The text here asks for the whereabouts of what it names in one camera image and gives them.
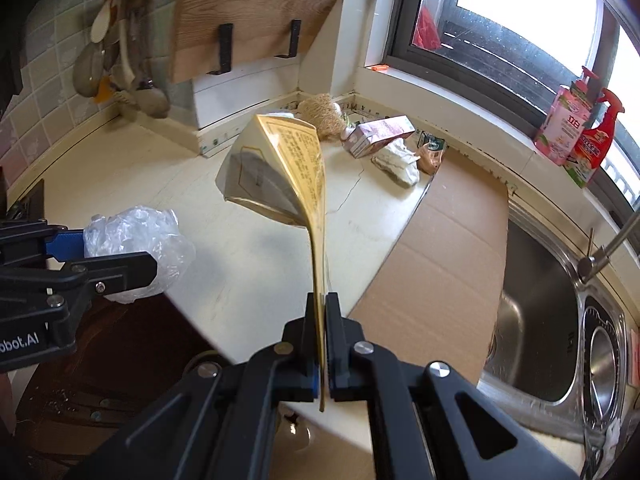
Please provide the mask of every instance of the window frame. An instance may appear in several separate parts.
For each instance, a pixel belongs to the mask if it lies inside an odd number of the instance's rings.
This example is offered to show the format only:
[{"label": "window frame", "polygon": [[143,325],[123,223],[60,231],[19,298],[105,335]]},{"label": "window frame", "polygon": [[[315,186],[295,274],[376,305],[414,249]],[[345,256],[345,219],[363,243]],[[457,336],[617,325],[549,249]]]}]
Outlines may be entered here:
[{"label": "window frame", "polygon": [[[599,1],[602,12],[598,16],[600,22],[596,24],[589,61],[601,77],[590,82],[588,97],[591,99],[599,94],[602,86],[609,83],[620,33],[620,25],[608,4],[603,0]],[[466,66],[411,45],[421,4],[422,0],[394,0],[383,63],[442,86],[485,108],[533,138],[545,119],[546,110],[539,110],[514,92]],[[452,8],[452,1],[444,0],[443,9],[447,9],[447,5]],[[594,109],[591,124],[598,111],[599,109]],[[620,122],[616,125],[616,141],[627,158],[640,168],[640,147]],[[602,168],[598,169],[588,189],[607,209],[618,227],[622,227],[633,213],[634,207]],[[640,253],[640,233],[632,234],[629,241],[636,253]]]}]

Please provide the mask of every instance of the window sill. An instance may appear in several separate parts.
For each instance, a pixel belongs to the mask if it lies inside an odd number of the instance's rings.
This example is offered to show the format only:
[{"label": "window sill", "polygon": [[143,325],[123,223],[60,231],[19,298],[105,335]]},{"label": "window sill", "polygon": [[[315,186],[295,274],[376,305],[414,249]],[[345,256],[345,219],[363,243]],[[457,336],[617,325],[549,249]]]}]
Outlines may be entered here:
[{"label": "window sill", "polygon": [[[364,98],[435,126],[456,141],[487,155],[517,176],[514,182],[507,177],[508,183],[514,185],[510,191],[522,196],[524,190],[518,190],[518,186],[522,188],[523,184],[527,184],[534,188],[563,212],[584,236],[593,228],[597,246],[606,244],[618,232],[607,211],[589,190],[577,187],[562,167],[538,153],[529,137],[479,105],[434,83],[393,68],[385,72],[359,69],[355,91]],[[550,215],[542,210],[539,212],[547,217]],[[562,225],[552,223],[567,234]],[[611,267],[635,303],[634,310],[638,316],[638,258],[631,246],[625,243],[611,260]]]}]

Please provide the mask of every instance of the cardboard box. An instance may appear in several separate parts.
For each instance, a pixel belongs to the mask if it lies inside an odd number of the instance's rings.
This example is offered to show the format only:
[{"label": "cardboard box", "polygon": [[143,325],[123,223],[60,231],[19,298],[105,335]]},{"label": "cardboard box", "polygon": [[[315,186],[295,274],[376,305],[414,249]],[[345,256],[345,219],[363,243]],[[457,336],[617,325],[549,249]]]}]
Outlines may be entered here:
[{"label": "cardboard box", "polygon": [[355,158],[370,155],[394,139],[406,139],[415,131],[407,116],[389,117],[356,126],[344,141],[344,149]]},{"label": "cardboard box", "polygon": [[453,149],[351,311],[403,361],[443,360],[472,384],[484,367],[504,279],[506,186]]}]

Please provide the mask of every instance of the wooden cutting board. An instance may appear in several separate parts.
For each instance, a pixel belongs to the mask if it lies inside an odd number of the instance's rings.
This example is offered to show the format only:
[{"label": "wooden cutting board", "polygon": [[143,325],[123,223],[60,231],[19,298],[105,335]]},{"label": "wooden cutting board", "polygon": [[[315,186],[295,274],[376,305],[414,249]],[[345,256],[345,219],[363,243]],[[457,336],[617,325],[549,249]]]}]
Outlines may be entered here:
[{"label": "wooden cutting board", "polygon": [[291,20],[302,20],[306,52],[336,0],[177,0],[172,77],[184,81],[219,64],[218,26],[233,23],[232,65],[287,54]]},{"label": "wooden cutting board", "polygon": [[442,360],[476,384],[500,303],[508,218],[506,186],[449,148],[350,317],[400,360]]}]

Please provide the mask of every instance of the metal rod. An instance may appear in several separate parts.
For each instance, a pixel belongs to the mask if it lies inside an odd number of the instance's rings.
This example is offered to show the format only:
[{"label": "metal rod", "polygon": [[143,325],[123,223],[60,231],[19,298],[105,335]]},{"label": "metal rod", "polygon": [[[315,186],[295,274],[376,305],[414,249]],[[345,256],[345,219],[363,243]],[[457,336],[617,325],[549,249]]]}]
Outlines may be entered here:
[{"label": "metal rod", "polygon": [[636,224],[640,221],[640,208],[636,209],[633,214],[629,217],[629,219],[622,226],[622,229],[613,237],[613,240],[610,241],[606,246],[599,248],[598,250],[590,255],[587,252],[587,255],[584,258],[581,258],[578,261],[577,271],[578,276],[580,276],[580,280],[583,283],[587,283],[591,278],[593,278],[597,273],[599,273],[610,261],[611,255],[614,251],[620,247],[620,244],[626,240],[629,236],[631,230],[636,226]]},{"label": "metal rod", "polygon": [[626,240],[626,238],[629,236],[629,233],[631,232],[631,229],[636,226],[639,220],[640,208],[636,209],[633,212],[633,214],[629,217],[629,220],[627,220],[622,226],[622,229],[618,231],[618,234],[615,235],[613,237],[613,240],[610,241],[604,248],[604,253],[606,254],[607,258],[609,258],[613,254],[613,251],[615,251],[620,246],[620,244]]}]

